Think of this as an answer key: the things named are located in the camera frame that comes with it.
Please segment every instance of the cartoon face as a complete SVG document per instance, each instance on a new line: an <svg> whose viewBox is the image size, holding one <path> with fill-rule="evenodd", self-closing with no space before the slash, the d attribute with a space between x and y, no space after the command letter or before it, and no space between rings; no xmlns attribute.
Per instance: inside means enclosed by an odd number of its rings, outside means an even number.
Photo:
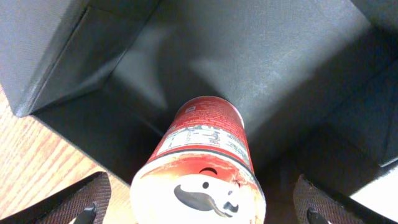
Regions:
<svg viewBox="0 0 398 224"><path fill-rule="evenodd" d="M232 162L201 152L160 158L144 168L131 186L140 224L264 221L260 191Z"/></svg>
<svg viewBox="0 0 398 224"><path fill-rule="evenodd" d="M206 167L199 174L185 175L176 180L174 195L184 205L198 211L212 211L225 218L239 212L240 183L225 182L206 173L217 175L214 168Z"/></svg>

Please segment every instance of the nutrition label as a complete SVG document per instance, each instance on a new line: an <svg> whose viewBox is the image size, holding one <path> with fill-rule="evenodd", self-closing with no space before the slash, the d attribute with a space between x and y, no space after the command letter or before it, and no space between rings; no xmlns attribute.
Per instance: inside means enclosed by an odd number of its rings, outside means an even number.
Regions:
<svg viewBox="0 0 398 224"><path fill-rule="evenodd" d="M229 132L213 126L197 125L179 129L164 139L157 155L184 146L212 146L224 149L250 165L244 143Z"/></svg>

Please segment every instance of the mustache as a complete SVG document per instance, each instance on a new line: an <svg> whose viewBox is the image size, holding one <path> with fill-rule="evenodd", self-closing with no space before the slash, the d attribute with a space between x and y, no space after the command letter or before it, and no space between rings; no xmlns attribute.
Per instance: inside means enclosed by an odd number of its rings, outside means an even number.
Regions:
<svg viewBox="0 0 398 224"><path fill-rule="evenodd" d="M177 199L182 202L184 205L199 210L199 211L211 211L214 210L215 213L221 217L231 218L232 215L222 212L217 206L214 199L205 193L201 192L186 192L181 189L181 185L178 185L174 188L174 195ZM229 211L236 213L238 212L239 205L232 206L230 202L226 202L224 204L224 209L228 209Z"/></svg>

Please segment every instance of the wooden table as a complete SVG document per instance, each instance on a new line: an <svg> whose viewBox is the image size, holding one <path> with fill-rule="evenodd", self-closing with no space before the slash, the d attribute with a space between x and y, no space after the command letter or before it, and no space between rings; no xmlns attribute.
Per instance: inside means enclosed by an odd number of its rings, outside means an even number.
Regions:
<svg viewBox="0 0 398 224"><path fill-rule="evenodd" d="M34 118L15 117L0 86L0 219L100 170ZM129 187L108 175L112 197L104 223L132 223Z"/></svg>

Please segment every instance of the cylinder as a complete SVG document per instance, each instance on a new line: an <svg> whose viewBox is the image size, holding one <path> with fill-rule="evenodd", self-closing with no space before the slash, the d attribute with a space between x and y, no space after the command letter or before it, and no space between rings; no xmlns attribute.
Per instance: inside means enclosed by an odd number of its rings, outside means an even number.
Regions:
<svg viewBox="0 0 398 224"><path fill-rule="evenodd" d="M264 223L266 201L238 110L186 102L131 184L136 223Z"/></svg>

